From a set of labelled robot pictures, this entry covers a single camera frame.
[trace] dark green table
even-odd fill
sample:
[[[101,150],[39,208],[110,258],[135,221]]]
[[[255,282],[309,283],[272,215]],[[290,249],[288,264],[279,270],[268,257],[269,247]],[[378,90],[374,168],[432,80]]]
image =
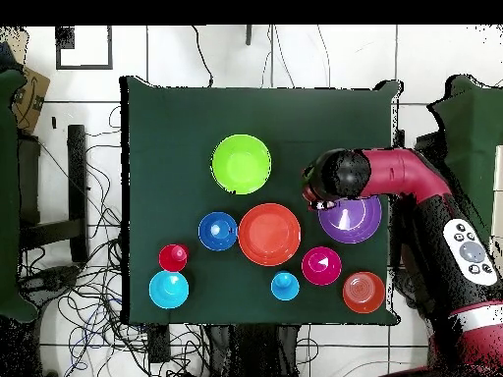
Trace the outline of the dark green table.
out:
[[[130,261],[125,270],[129,282],[125,278],[124,285],[130,322],[397,323],[384,303],[360,315],[342,299],[342,286],[351,273],[368,270],[386,280],[387,197],[381,197],[384,215],[376,234],[360,244],[340,244],[322,231],[301,193],[301,172],[321,152],[390,145],[396,82],[384,82],[376,90],[221,89],[159,88],[122,78],[121,90],[123,142],[130,146],[130,183],[123,181],[131,210]],[[259,137],[272,156],[269,180],[250,195],[226,193],[209,171],[213,148],[233,134]],[[197,226],[208,212],[228,212],[239,223],[263,202],[285,205],[301,224],[301,246],[286,263],[258,266],[245,258],[237,242],[222,252],[199,242]],[[179,308],[164,310],[151,302],[148,283],[161,270],[159,250],[171,242],[183,242],[190,249],[182,272],[190,295]],[[310,284],[301,272],[304,254],[320,244],[334,248],[343,261],[341,276],[328,287]],[[270,292],[279,270],[299,278],[301,290],[292,301],[277,300]]]

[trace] floor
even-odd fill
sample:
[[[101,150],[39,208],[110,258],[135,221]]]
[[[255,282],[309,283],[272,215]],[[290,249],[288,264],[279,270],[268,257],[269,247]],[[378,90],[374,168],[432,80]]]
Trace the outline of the floor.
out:
[[[251,46],[246,46],[243,25],[198,27],[200,49],[213,74],[213,86],[260,87],[263,83],[263,87],[271,87],[270,59],[262,75],[270,50],[267,29],[264,25],[253,26]],[[503,82],[503,31],[499,27],[389,25],[319,26],[319,29],[322,38],[316,25],[277,26],[273,86],[290,87],[293,82],[297,87],[313,88],[327,86],[330,81],[330,85],[337,88],[373,88],[380,81],[398,79],[405,86],[400,97],[398,127],[406,132],[407,146],[413,146],[418,135],[437,130],[425,105],[443,96],[448,77],[468,73],[488,85]],[[26,64],[51,79],[34,133],[65,171],[68,169],[68,125],[85,125],[90,134],[87,137],[89,148],[96,144],[119,144],[119,76],[135,75],[156,85],[208,84],[208,73],[197,52],[196,34],[191,27],[113,26],[113,65],[109,70],[77,68],[57,71],[54,27],[27,27],[27,31]],[[278,39],[284,62],[278,53]],[[75,48],[61,50],[61,64],[106,66],[109,64],[107,45],[107,27],[75,27]],[[53,117],[56,118],[56,128],[52,125]],[[105,132],[111,134],[97,135]],[[106,203],[122,218],[120,149],[93,148],[87,154],[87,160],[110,178]],[[39,166],[41,221],[68,218],[65,176],[45,151],[41,153]],[[106,185],[103,176],[96,174],[96,177]],[[89,176],[88,183],[89,196],[97,204],[101,199],[99,183],[93,176]],[[495,181],[494,189],[495,199],[501,201],[498,202],[501,212],[503,179]],[[107,234],[108,238],[117,237],[117,227],[96,227],[99,214],[92,205],[89,205],[88,216],[89,235],[95,234],[90,239],[91,249],[105,242]],[[503,243],[502,225],[503,221],[497,219],[494,230]],[[37,263],[41,268],[70,262],[67,243],[50,244],[46,251],[46,256]],[[33,250],[29,261],[38,255],[39,250]],[[105,263],[106,256],[101,252],[89,266]],[[119,280],[116,280],[115,287],[120,291]],[[79,331],[74,331],[76,326],[82,326],[94,312],[90,299],[71,298],[52,301],[42,322],[42,362],[46,370],[57,370],[60,377],[74,362],[71,351],[79,356],[83,350],[84,340]],[[300,364],[301,376],[374,377],[423,365],[426,358],[424,325],[418,315],[407,308],[400,295],[394,293],[392,301],[394,310],[401,317],[400,324],[395,327],[312,326],[309,335],[317,342],[319,351],[310,367]],[[89,308],[79,317],[75,305]],[[304,326],[299,339],[307,337],[307,331],[308,326]],[[186,328],[173,326],[172,332],[182,334]],[[176,340],[174,351],[183,350],[187,336],[184,337]],[[91,343],[92,349],[83,353],[83,363],[69,377],[96,377],[97,369],[107,359],[108,368],[100,372],[99,377],[146,377],[131,353],[118,351],[110,358],[111,349],[98,339],[96,337]],[[316,350],[311,344],[307,351],[307,342],[300,342],[298,361],[305,361],[309,352],[314,356]],[[138,354],[136,359],[143,360],[143,357]],[[200,360],[193,354],[190,368],[198,372],[199,367]]]

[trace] black table leg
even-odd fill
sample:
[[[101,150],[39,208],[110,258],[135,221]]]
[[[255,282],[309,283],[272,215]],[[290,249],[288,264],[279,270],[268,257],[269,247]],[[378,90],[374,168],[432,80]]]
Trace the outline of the black table leg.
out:
[[[247,25],[247,45],[252,44],[252,25]]]

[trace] green bowl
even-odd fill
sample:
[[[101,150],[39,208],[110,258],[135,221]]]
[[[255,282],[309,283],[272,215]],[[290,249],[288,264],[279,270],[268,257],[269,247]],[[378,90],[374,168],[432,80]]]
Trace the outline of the green bowl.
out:
[[[271,173],[271,155],[252,135],[230,135],[211,156],[216,183],[230,193],[246,195],[262,187]]]

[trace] cardboard box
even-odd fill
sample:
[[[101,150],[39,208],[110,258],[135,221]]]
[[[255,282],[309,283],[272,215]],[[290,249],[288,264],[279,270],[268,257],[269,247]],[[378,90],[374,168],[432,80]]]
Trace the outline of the cardboard box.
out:
[[[12,111],[18,119],[18,128],[32,134],[42,110],[50,79],[28,67],[23,68],[23,74],[27,83],[16,92]]]
[[[18,27],[0,27],[0,43],[7,42],[16,61],[24,65],[27,55],[28,33]]]

